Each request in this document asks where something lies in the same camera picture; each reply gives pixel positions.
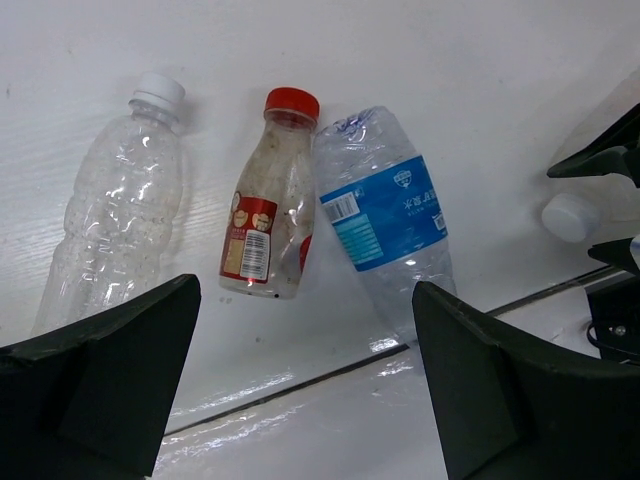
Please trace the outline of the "blue label water bottle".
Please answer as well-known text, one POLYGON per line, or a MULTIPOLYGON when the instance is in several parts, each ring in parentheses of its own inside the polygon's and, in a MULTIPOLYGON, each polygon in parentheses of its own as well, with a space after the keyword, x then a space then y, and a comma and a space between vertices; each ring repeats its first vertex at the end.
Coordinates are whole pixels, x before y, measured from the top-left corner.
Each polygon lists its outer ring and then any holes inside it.
POLYGON ((384 106, 323 129, 312 155, 322 209, 376 311, 404 342, 415 342, 415 285, 456 290, 448 230, 425 159, 384 106))

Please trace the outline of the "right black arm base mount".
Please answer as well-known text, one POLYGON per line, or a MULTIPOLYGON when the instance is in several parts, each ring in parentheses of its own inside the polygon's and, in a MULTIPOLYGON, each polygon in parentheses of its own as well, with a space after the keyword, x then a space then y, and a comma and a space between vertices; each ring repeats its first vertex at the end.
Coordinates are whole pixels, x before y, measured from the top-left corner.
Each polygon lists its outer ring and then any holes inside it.
POLYGON ((586 337, 605 360, 639 365, 639 278, 620 276, 586 288, 586 337))

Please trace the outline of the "clear bottle white cap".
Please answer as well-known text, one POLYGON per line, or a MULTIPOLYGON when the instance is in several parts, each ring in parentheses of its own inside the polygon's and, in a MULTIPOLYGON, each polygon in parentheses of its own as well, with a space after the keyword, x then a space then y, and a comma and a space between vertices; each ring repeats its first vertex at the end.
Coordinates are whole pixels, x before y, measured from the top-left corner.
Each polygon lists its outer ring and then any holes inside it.
POLYGON ((77 173, 36 315, 33 336, 75 323, 152 289, 182 191, 174 131, 185 89, 143 74, 131 112, 110 121, 77 173))

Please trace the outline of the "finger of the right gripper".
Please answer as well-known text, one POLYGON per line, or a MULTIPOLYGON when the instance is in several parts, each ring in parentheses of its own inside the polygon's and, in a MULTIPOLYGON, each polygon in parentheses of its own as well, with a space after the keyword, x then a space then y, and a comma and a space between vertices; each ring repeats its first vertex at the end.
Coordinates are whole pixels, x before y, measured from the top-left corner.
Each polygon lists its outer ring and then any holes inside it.
POLYGON ((632 255, 632 238, 624 238, 595 244, 588 249, 588 256, 611 267, 633 275, 639 274, 639 265, 632 255))
POLYGON ((639 187, 639 109, 636 104, 593 142, 552 165, 551 179, 619 174, 639 187))

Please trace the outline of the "red cap bottle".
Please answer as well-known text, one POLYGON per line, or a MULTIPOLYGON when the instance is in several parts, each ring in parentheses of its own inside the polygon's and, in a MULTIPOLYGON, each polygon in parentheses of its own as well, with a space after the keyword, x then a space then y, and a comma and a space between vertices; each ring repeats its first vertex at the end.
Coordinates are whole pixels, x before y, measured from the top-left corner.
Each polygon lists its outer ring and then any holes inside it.
POLYGON ((318 100, 294 87, 267 95, 265 127, 232 197, 221 287, 251 296, 296 296, 311 245, 315 183, 311 144, 318 100))

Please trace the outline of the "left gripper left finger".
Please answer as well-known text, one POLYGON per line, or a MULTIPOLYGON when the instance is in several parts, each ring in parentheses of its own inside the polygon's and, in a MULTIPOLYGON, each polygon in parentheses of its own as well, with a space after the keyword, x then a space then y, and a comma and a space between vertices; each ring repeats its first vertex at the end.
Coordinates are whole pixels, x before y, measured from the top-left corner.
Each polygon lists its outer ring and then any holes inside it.
POLYGON ((2 478, 150 477, 200 303, 198 278, 183 274, 2 347, 2 478))

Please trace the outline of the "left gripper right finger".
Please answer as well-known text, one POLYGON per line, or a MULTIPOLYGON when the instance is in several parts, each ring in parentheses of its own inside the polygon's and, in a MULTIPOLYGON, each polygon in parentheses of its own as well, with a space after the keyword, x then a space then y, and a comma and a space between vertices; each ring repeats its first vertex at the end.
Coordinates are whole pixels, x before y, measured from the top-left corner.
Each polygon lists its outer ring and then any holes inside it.
POLYGON ((635 479, 639 370, 545 341, 430 282, 412 306, 451 479, 635 479))

